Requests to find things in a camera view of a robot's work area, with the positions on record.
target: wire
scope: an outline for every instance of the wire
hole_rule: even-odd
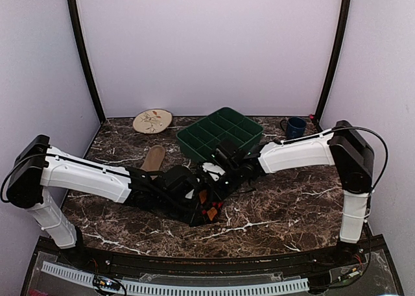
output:
[[[348,278],[345,279],[345,280],[341,280],[341,281],[339,281],[339,280],[332,281],[329,284],[326,284],[326,285],[323,285],[323,286],[309,286],[311,289],[314,289],[314,290],[322,290],[324,288],[327,288],[329,290],[336,290],[338,288],[346,288],[346,287],[351,286],[352,284],[356,283],[357,281],[359,281],[363,277],[363,275],[367,272],[367,270],[368,270],[368,268],[370,266],[370,261],[372,259],[372,246],[371,246],[371,243],[370,243],[371,236],[370,236],[369,226],[368,226],[368,223],[367,222],[365,222],[365,226],[364,227],[365,227],[366,236],[368,237],[369,257],[368,257],[368,263],[366,264],[366,267],[361,271],[360,275],[356,279],[354,279],[353,281],[351,281],[349,284],[346,284],[346,285],[333,286],[333,285],[338,284],[338,283],[341,283],[341,282],[343,282],[345,280],[349,280]]]
[[[328,135],[328,134],[332,134],[334,132],[339,132],[339,131],[342,131],[342,130],[362,130],[364,132],[368,132],[368,133],[376,136],[381,141],[381,143],[383,144],[383,147],[385,148],[385,162],[383,164],[382,170],[381,170],[378,178],[376,179],[375,183],[372,186],[372,191],[374,191],[375,188],[376,188],[376,186],[377,186],[377,184],[381,180],[383,174],[385,173],[385,169],[386,169],[386,166],[388,164],[388,160],[389,160],[388,145],[386,144],[386,142],[384,141],[384,139],[378,133],[376,133],[376,132],[374,132],[374,131],[372,131],[370,129],[364,128],[364,127],[354,127],[354,126],[350,126],[350,127],[333,128],[333,129],[331,129],[331,130],[329,130],[327,132],[323,132],[323,136]]]
[[[98,268],[98,263],[97,263],[97,261],[96,261],[94,258],[92,258],[92,259],[90,260],[90,262],[93,262],[93,263],[95,264],[95,272],[92,272],[92,271],[88,271],[88,270],[81,269],[81,268],[77,267],[76,265],[72,264],[72,263],[71,263],[71,262],[70,262],[70,261],[69,261],[69,260],[65,257],[65,255],[63,255],[62,253],[60,253],[60,256],[61,256],[61,257],[63,257],[63,259],[64,259],[64,260],[66,260],[66,261],[67,261],[67,263],[68,263],[69,265],[71,265],[72,267],[76,268],[76,269],[77,269],[77,270],[79,270],[79,271],[82,271],[82,272],[86,272],[86,273],[92,274],[92,275],[94,275],[94,278],[96,278],[96,277],[97,277],[97,275],[100,275],[100,274],[98,273],[98,270],[99,270],[99,268]],[[121,283],[119,280],[117,280],[116,278],[109,277],[109,276],[107,276],[107,275],[100,275],[100,276],[101,276],[101,277],[104,277],[104,278],[108,278],[108,279],[113,280],[114,282],[118,283],[118,284],[120,285],[120,287],[121,287],[121,288],[123,289],[123,291],[124,291],[124,296],[128,296],[127,289],[125,288],[124,284],[123,284],[123,283]],[[100,288],[99,288],[99,286],[97,286],[97,288],[98,288],[98,290],[100,290],[101,292],[106,293],[106,294],[101,294],[101,295],[109,295],[109,294],[110,294],[110,292],[109,292],[109,291],[104,291],[104,290],[100,289]]]
[[[39,154],[33,154],[33,155],[30,155],[30,156],[26,156],[25,158],[21,159],[12,168],[12,170],[7,174],[7,176],[5,177],[5,179],[4,179],[4,181],[3,181],[2,185],[1,185],[1,189],[0,189],[0,200],[3,203],[9,203],[10,202],[9,200],[6,200],[3,197],[4,189],[5,189],[7,180],[13,175],[13,173],[16,171],[16,169],[19,168],[23,163],[25,163],[27,160],[30,160],[31,158],[38,157],[38,156],[51,156],[51,157],[56,157],[57,156],[58,158],[61,158],[62,160],[68,160],[70,162],[74,162],[74,163],[77,163],[77,164],[87,165],[87,166],[90,166],[90,167],[97,168],[96,165],[89,164],[89,163],[85,163],[85,162],[80,162],[80,161],[74,160],[72,158],[67,158],[65,156],[60,156],[60,155],[52,154],[52,153],[39,153]],[[126,174],[123,174],[123,173],[118,173],[116,171],[111,171],[111,173],[113,173],[114,175],[119,175],[119,176],[127,177],[127,178],[130,178],[130,179],[140,180],[141,183],[142,183],[142,185],[144,185],[146,188],[151,189],[152,191],[156,192],[157,194],[161,195],[163,198],[165,198],[166,200],[168,200],[173,206],[179,208],[180,210],[183,210],[185,212],[196,212],[197,211],[197,210],[195,211],[195,210],[190,209],[188,207],[182,206],[181,204],[177,203],[175,200],[173,200],[171,197],[169,197],[166,193],[164,193],[163,191],[161,191],[157,187],[155,187],[155,186],[153,186],[151,184],[147,184],[146,182],[143,182],[142,181],[142,178],[135,177],[135,176],[130,176],[130,175],[126,175]]]
[[[26,156],[25,158],[22,158],[13,168],[12,170],[6,175],[3,183],[1,184],[1,189],[0,189],[0,199],[3,203],[9,203],[9,200],[6,200],[3,197],[3,190],[5,189],[6,186],[6,182],[7,180],[13,175],[13,173],[16,171],[17,168],[19,168],[24,162],[26,162],[27,160],[30,160],[31,158],[35,158],[37,156],[56,156],[55,154],[51,154],[51,153],[39,153],[39,154],[33,154],[30,156]]]

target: decorated plate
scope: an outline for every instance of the decorated plate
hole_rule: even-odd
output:
[[[143,134],[157,134],[165,130],[171,123],[172,115],[169,111],[154,109],[140,113],[133,121],[132,126]]]

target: gray wall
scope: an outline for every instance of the gray wall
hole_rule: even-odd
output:
[[[98,129],[66,0],[0,0],[0,179],[38,134],[83,155]],[[62,191],[55,194],[60,203]],[[40,229],[0,204],[0,295],[19,295]]]
[[[407,295],[415,295],[415,0],[352,0],[324,128],[369,127],[390,149],[370,224],[383,233]],[[382,146],[373,140],[377,172]]]
[[[314,112],[341,0],[78,0],[109,117]]]

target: marble surface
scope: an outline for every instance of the marble surface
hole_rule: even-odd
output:
[[[87,159],[111,166],[140,167],[150,147],[161,144],[161,170],[176,164],[195,167],[176,143],[176,133],[198,117],[175,117],[160,134],[134,131],[133,119],[109,119]],[[280,117],[254,117],[264,126],[262,142],[283,139]],[[306,134],[315,133],[309,121]],[[79,226],[89,247],[152,256],[224,258],[309,251],[336,244],[342,189],[333,166],[289,169],[262,177],[231,195],[218,223],[200,227],[156,217],[102,197],[70,191],[62,210]]]

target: black frame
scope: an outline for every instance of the black frame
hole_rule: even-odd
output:
[[[320,99],[318,100],[317,109],[313,115],[313,121],[318,127],[320,127],[320,120],[323,116],[324,108],[326,107],[333,79],[335,77],[337,63],[342,49],[344,32],[346,31],[350,1],[351,0],[342,0],[342,4],[340,6],[335,42],[333,44],[333,50],[331,51],[329,67],[327,69],[326,79],[324,80],[322,93],[320,95]]]
[[[88,85],[89,94],[91,95],[93,106],[95,107],[95,112],[97,113],[98,119],[100,123],[103,124],[106,120],[106,117],[104,109],[102,108],[101,100],[99,99],[98,90],[93,79],[91,65],[89,64],[88,54],[86,52],[84,36],[82,35],[82,29],[79,20],[77,0],[67,0],[67,5],[69,8],[69,15],[71,16],[73,35],[77,43],[79,59],[80,63],[82,64],[82,69],[84,70],[84,76],[86,84]]]
[[[383,249],[392,276],[394,284],[399,295],[403,294],[403,288],[388,246],[383,235],[372,236],[370,242],[368,239],[359,242],[364,249],[364,253],[368,253],[369,244],[371,251]],[[111,251],[103,251],[100,249],[90,249],[88,251],[94,256],[98,256],[100,260],[109,260],[110,263],[101,269],[100,273],[108,274],[113,277],[136,277],[139,278],[142,273],[154,273],[164,275],[209,277],[209,276],[232,276],[232,275],[253,275],[262,273],[283,272],[285,277],[301,276],[302,278],[317,279],[326,277],[332,265],[317,265],[312,262],[319,254],[329,254],[333,252],[335,247],[326,247],[313,251],[305,251],[300,253],[277,254],[264,256],[263,262],[258,262],[257,257],[244,258],[169,258],[156,256],[143,256],[126,253],[117,253]],[[27,288],[33,272],[33,267],[39,252],[45,252],[58,256],[58,262],[68,264],[68,262],[59,255],[59,248],[54,241],[49,238],[39,237],[36,248],[30,260],[29,268],[25,276],[21,295],[27,294]]]
[[[101,100],[99,99],[99,94],[97,91],[97,87],[95,85],[95,81],[91,71],[91,66],[89,64],[88,54],[86,52],[86,46],[79,20],[77,0],[67,0],[67,4],[69,7],[69,14],[71,16],[73,34],[75,36],[75,41],[78,47],[79,58],[82,64],[82,69],[84,70],[85,80],[87,82],[89,93],[91,95],[99,121],[101,124],[103,124],[106,120],[106,117],[104,110],[102,108]],[[333,79],[337,68],[338,59],[340,57],[340,52],[342,49],[344,32],[346,30],[346,24],[348,20],[349,7],[350,0],[342,0],[340,6],[340,14],[338,17],[335,41],[333,44],[333,50],[331,52],[329,66],[326,73],[326,79],[324,81],[324,85],[322,88],[322,92],[320,94],[320,99],[318,101],[316,111],[314,114],[310,115],[310,118],[312,119],[314,125],[316,126],[319,132],[322,131],[322,128],[320,127],[320,120],[322,118],[324,108],[327,104],[330,89],[333,84]]]

